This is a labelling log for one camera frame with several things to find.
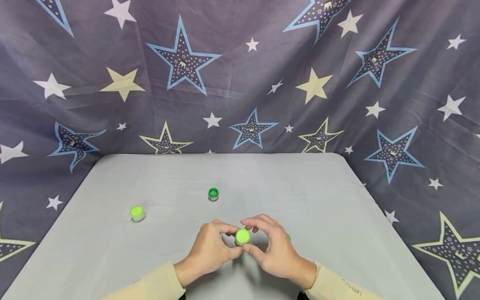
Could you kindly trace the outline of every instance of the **sleeve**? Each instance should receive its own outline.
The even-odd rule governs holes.
[[[168,262],[103,300],[178,300],[184,293],[173,263]]]
[[[359,287],[319,263],[313,286],[306,290],[310,300],[383,300],[362,287]]]

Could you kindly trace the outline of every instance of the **navy star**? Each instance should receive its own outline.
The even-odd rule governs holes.
[[[63,11],[60,0],[36,0],[48,14],[57,21],[60,26],[73,36],[72,29],[68,23],[67,16]]]
[[[233,149],[246,142],[254,143],[255,145],[263,149],[264,147],[262,144],[261,134],[277,124],[278,123],[259,123],[257,116],[257,108],[255,108],[245,123],[235,124],[229,127],[230,129],[233,129],[240,133],[237,141],[235,142],[235,145],[233,146]]]
[[[411,138],[415,134],[417,127],[394,141],[387,138],[380,130],[377,130],[378,146],[380,149],[368,156],[365,160],[378,161],[385,165],[388,184],[392,181],[398,165],[424,168],[424,166],[408,152],[408,146],[410,146]]]
[[[412,245],[414,248],[444,261],[459,299],[473,278],[480,278],[480,237],[464,239],[440,212],[440,239]]]
[[[283,32],[295,30],[307,26],[317,27],[315,43],[331,23],[332,19],[339,14],[352,0],[330,0],[325,3],[310,0],[310,4],[288,25]]]
[[[221,55],[193,52],[192,48],[190,48],[187,32],[183,26],[181,16],[179,17],[177,26],[177,38],[174,48],[166,48],[149,43],[146,44],[170,66],[167,90],[187,80],[200,90],[200,92],[207,95],[199,71]]]
[[[382,38],[380,43],[378,43],[377,47],[367,52],[357,51],[363,65],[347,87],[366,75],[370,75],[377,86],[380,87],[384,77],[385,66],[389,62],[416,50],[414,48],[396,48],[390,46],[392,44],[392,38],[397,23],[398,19]]]
[[[55,135],[59,141],[59,147],[49,156],[59,156],[73,154],[73,161],[70,164],[70,172],[89,152],[99,151],[99,149],[87,140],[92,137],[103,134],[105,130],[97,133],[76,133],[73,130],[55,122]]]

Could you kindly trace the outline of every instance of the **star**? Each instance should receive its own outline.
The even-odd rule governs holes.
[[[49,201],[49,204],[48,204],[47,208],[53,207],[53,209],[55,209],[55,210],[58,209],[59,204],[63,203],[62,201],[59,201],[59,195],[57,195],[57,197],[55,197],[55,198],[49,198],[48,201]]]
[[[274,94],[275,94],[276,89],[278,89],[278,88],[283,84],[282,81],[283,81],[283,79],[280,80],[279,83],[274,84],[274,85],[272,86],[272,89],[270,90],[270,92],[268,92],[268,94],[269,94],[269,93],[274,93]]]
[[[450,43],[447,49],[454,48],[455,50],[458,49],[458,45],[466,41],[466,39],[461,39],[462,35],[459,34],[455,39],[449,39],[448,42]]]
[[[316,26],[317,35],[315,43],[320,39],[333,18],[349,4],[351,0],[330,0],[320,3],[317,0],[310,0],[310,4],[288,25],[283,32]]]
[[[318,151],[326,152],[327,143],[336,138],[340,132],[327,132],[328,131],[328,117],[322,123],[320,128],[315,133],[299,135],[299,138],[307,141],[308,144],[303,149],[302,153],[308,152],[312,148],[316,148]]]
[[[438,191],[438,187],[443,186],[440,182],[438,182],[438,178],[435,180],[429,178],[429,180],[430,180],[430,184],[428,186],[433,186],[436,191]]]
[[[450,117],[451,114],[456,114],[456,115],[460,115],[462,116],[462,112],[460,111],[460,108],[458,108],[458,106],[460,104],[462,104],[463,100],[465,100],[466,97],[463,97],[463,98],[460,98],[460,99],[457,99],[457,100],[453,100],[452,97],[450,95],[448,95],[447,97],[447,104],[445,104],[444,106],[440,107],[439,111],[442,111],[444,112],[444,122],[446,119],[448,119],[448,117]]]
[[[257,116],[257,108],[248,117],[245,123],[235,124],[229,127],[240,133],[233,146],[233,149],[239,147],[240,145],[251,142],[260,148],[264,148],[262,144],[262,133],[274,127],[278,123],[259,123]]]
[[[408,152],[408,147],[417,128],[418,126],[394,141],[387,138],[380,130],[377,130],[378,146],[380,149],[368,156],[365,160],[382,162],[385,165],[388,184],[392,181],[399,165],[424,168],[424,166]]]
[[[73,168],[85,157],[87,153],[100,151],[87,140],[92,137],[102,135],[105,131],[106,129],[97,133],[76,133],[60,123],[55,122],[55,135],[59,141],[59,146],[49,156],[73,154],[73,161],[70,164],[71,173],[73,172]]]
[[[112,4],[113,8],[104,12],[104,14],[117,18],[121,29],[123,28],[125,21],[137,22],[128,12],[128,9],[130,8],[130,0],[127,0],[124,3],[120,3],[117,0],[112,0]]]
[[[55,79],[55,76],[53,76],[53,73],[50,73],[50,76],[48,77],[47,81],[34,80],[34,83],[38,84],[39,86],[45,89],[45,94],[44,94],[45,99],[47,99],[48,96],[50,95],[57,95],[60,98],[63,98],[66,100],[65,95],[63,94],[63,91],[71,88],[71,86],[59,84]]]
[[[353,150],[352,150],[352,146],[350,146],[350,147],[345,147],[345,152],[347,152],[347,153],[348,153],[348,155],[350,155],[350,153],[352,153],[352,152],[353,152]]]
[[[412,245],[417,250],[444,261],[459,299],[474,277],[480,279],[480,237],[464,239],[440,212],[440,239]]]
[[[5,145],[0,145],[0,164],[17,157],[25,157],[27,154],[23,153],[24,143],[23,141],[19,142],[17,146],[10,148]]]
[[[342,36],[340,38],[342,38],[344,35],[346,35],[349,31],[354,32],[354,33],[358,33],[359,31],[357,29],[357,22],[360,20],[360,18],[362,16],[363,16],[363,14],[354,17],[352,15],[352,10],[350,10],[348,12],[348,16],[347,16],[346,20],[338,23],[338,26],[343,28]]]
[[[250,52],[251,50],[257,50],[257,45],[258,45],[259,42],[255,42],[253,40],[253,36],[252,36],[252,39],[250,40],[250,42],[246,43],[248,45],[248,52]]]
[[[186,80],[206,96],[207,92],[199,71],[221,55],[193,52],[181,16],[179,17],[176,36],[174,48],[147,43],[170,66],[167,90]]]
[[[368,109],[368,112],[367,114],[365,115],[366,117],[369,116],[369,115],[374,115],[377,119],[378,119],[378,114],[381,112],[381,111],[384,111],[385,109],[384,108],[381,108],[378,104],[378,101],[377,103],[375,103],[373,106],[365,106],[366,109]]]
[[[318,78],[313,68],[310,70],[310,78],[308,82],[296,86],[296,88],[307,92],[307,96],[305,97],[305,104],[307,104],[314,96],[319,96],[320,98],[327,99],[327,95],[325,95],[324,91],[324,85],[330,80],[330,78],[332,78],[332,76],[333,75],[329,75],[326,77]]]
[[[112,69],[107,68],[107,70],[113,82],[101,89],[100,92],[119,92],[123,102],[125,102],[131,91],[145,91],[142,87],[133,82],[138,69],[131,71],[125,76],[118,74]]]
[[[393,225],[395,222],[400,222],[397,220],[397,218],[395,218],[395,210],[391,213],[387,212],[386,210],[384,210],[384,212],[385,217],[387,217],[388,222],[390,222],[390,225]]]
[[[377,47],[367,52],[357,51],[362,60],[362,67],[347,87],[366,75],[372,77],[377,86],[380,87],[387,64],[416,50],[414,48],[395,48],[390,46],[397,23],[398,19],[378,43]]]
[[[125,128],[127,128],[127,123],[123,123],[123,124],[120,124],[120,123],[119,123],[119,127],[117,128],[117,130],[122,131],[122,130],[124,130]]]
[[[155,149],[155,154],[158,153],[182,153],[181,148],[192,144],[193,142],[179,143],[172,141],[170,130],[168,129],[167,121],[163,125],[162,134],[159,139],[153,139],[139,135],[140,138],[146,142],[150,147]]]
[[[208,129],[212,126],[220,127],[220,125],[218,124],[218,121],[220,121],[222,118],[216,118],[213,115],[213,112],[211,112],[209,118],[203,118],[203,119],[208,122],[208,126],[207,126],[207,129]]]

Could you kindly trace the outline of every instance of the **small white star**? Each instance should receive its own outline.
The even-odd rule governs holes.
[[[127,123],[123,123],[123,124],[120,124],[120,123],[119,123],[119,127],[117,128],[117,130],[122,131],[122,130],[124,130],[125,128],[127,128]]]
[[[460,98],[460,99],[457,99],[457,100],[453,100],[452,97],[450,95],[448,95],[447,97],[447,104],[445,104],[444,106],[440,107],[439,111],[443,111],[445,114],[444,114],[444,121],[446,119],[448,119],[448,117],[450,117],[451,114],[456,114],[456,115],[462,115],[462,112],[460,111],[460,109],[458,108],[458,106],[460,104],[462,104],[463,100],[465,100],[466,97],[463,97],[463,98]]]
[[[47,208],[49,207],[53,207],[53,209],[57,210],[58,209],[58,206],[59,204],[62,204],[63,202],[62,201],[59,201],[59,195],[57,195],[57,197],[55,198],[49,198],[48,201],[50,202],[47,206]]]
[[[283,79],[280,80],[279,83],[274,84],[274,85],[272,86],[272,89],[270,90],[270,92],[268,92],[268,94],[269,94],[269,93],[275,93],[275,92],[276,92],[276,89],[278,89],[278,88],[283,84],[282,81],[283,81]]]
[[[363,14],[354,17],[354,16],[352,16],[352,11],[350,10],[348,12],[348,16],[347,16],[346,20],[338,23],[338,26],[343,28],[342,36],[340,38],[342,38],[344,35],[346,35],[347,32],[349,32],[349,31],[354,32],[354,33],[358,33],[359,31],[357,29],[357,22],[360,20],[360,18],[362,16],[363,16]]]
[[[466,41],[466,39],[461,39],[462,35],[458,35],[455,39],[449,39],[448,42],[450,45],[448,45],[447,49],[454,48],[455,50],[458,49],[458,45],[460,43],[463,43]]]
[[[433,186],[435,188],[436,191],[438,191],[438,187],[440,186],[443,186],[439,181],[438,181],[438,178],[433,180],[431,178],[430,179],[430,184],[428,186]]]
[[[63,99],[66,99],[65,95],[63,94],[63,91],[71,88],[71,86],[59,84],[55,79],[55,76],[53,76],[53,73],[50,73],[50,76],[48,77],[47,81],[34,80],[34,83],[38,84],[39,86],[45,89],[45,93],[44,93],[45,99],[47,99],[48,96],[50,95],[57,95]]]
[[[250,42],[246,43],[248,45],[248,52],[250,52],[251,50],[257,50],[257,45],[258,45],[259,42],[255,42],[253,40],[253,36],[252,36],[252,39],[250,40]]]
[[[378,105],[378,101],[377,103],[375,103],[374,106],[365,106],[366,109],[368,109],[368,112],[365,116],[369,116],[369,115],[374,115],[377,119],[378,119],[378,114],[381,112],[381,111],[384,111],[385,109],[384,108],[381,108],[379,105]]]
[[[213,115],[213,112],[211,112],[209,118],[203,118],[203,119],[208,122],[208,126],[207,126],[207,129],[208,129],[212,126],[220,127],[220,125],[218,124],[218,121],[220,121],[222,118],[216,118]]]

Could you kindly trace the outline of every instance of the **star pattern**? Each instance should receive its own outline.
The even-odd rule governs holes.
[[[335,139],[342,132],[343,131],[328,132],[328,117],[327,117],[325,121],[322,123],[322,125],[320,126],[320,128],[315,133],[299,135],[299,138],[308,142],[307,146],[303,149],[302,153],[308,152],[310,151],[310,149],[313,149],[313,148],[316,148],[318,151],[325,153],[327,148],[327,143]]]
[[[187,142],[187,143],[174,142],[171,138],[167,121],[165,121],[165,124],[163,125],[162,134],[160,135],[160,138],[153,139],[153,138],[141,136],[141,135],[140,135],[140,138],[145,143],[147,143],[150,147],[155,149],[155,154],[182,153],[180,149],[193,143],[193,142]]]
[[[229,127],[229,129],[233,129],[240,133],[233,149],[236,149],[246,142],[251,142],[263,149],[262,133],[277,124],[278,123],[260,123],[258,121],[257,108],[255,108],[245,123],[235,124]]]
[[[148,43],[147,45],[170,66],[167,90],[186,80],[193,84],[204,95],[207,95],[199,71],[221,55],[193,52],[181,16],[179,17],[177,26],[177,37],[174,48],[166,48]]]
[[[55,135],[59,141],[59,146],[49,156],[73,154],[73,161],[70,164],[70,172],[73,172],[73,168],[85,158],[87,153],[99,151],[97,147],[88,142],[88,139],[102,135],[105,131],[106,129],[97,133],[76,133],[55,122]]]
[[[416,50],[414,48],[396,48],[390,46],[392,44],[392,38],[397,23],[398,19],[378,43],[377,47],[367,52],[357,51],[357,54],[362,60],[362,67],[347,87],[366,75],[372,77],[377,86],[380,87],[382,85],[386,65],[389,62]]]
[[[480,278],[480,237],[462,238],[442,212],[440,228],[438,241],[412,246],[447,264],[458,299],[473,278]]]
[[[317,27],[315,43],[318,42],[333,18],[349,4],[351,0],[310,0],[310,4],[288,25],[283,32],[304,28]]]
[[[388,184],[392,181],[399,165],[421,167],[424,166],[409,152],[411,139],[417,131],[417,127],[392,141],[380,130],[377,131],[378,146],[380,149],[368,156],[365,160],[382,162],[385,165]]]

